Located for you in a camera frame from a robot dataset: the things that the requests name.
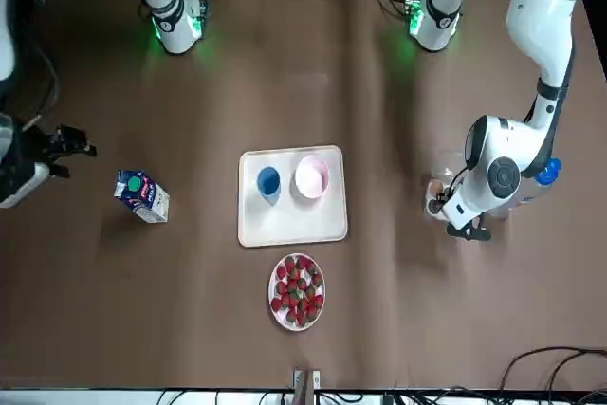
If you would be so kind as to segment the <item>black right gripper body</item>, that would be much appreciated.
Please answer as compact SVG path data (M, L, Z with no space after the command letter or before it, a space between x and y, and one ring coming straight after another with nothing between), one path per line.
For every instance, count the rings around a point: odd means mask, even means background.
M62 152L59 131L46 134L38 127L16 130L8 150L9 186L36 187L45 182Z

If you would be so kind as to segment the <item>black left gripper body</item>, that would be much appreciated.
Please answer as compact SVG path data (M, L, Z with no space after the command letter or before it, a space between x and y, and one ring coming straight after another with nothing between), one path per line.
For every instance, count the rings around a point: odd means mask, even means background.
M470 220L463 228L456 229L453 224L448 224L446 233L455 238L467 241L489 241L491 232L484 224L484 216L480 215Z

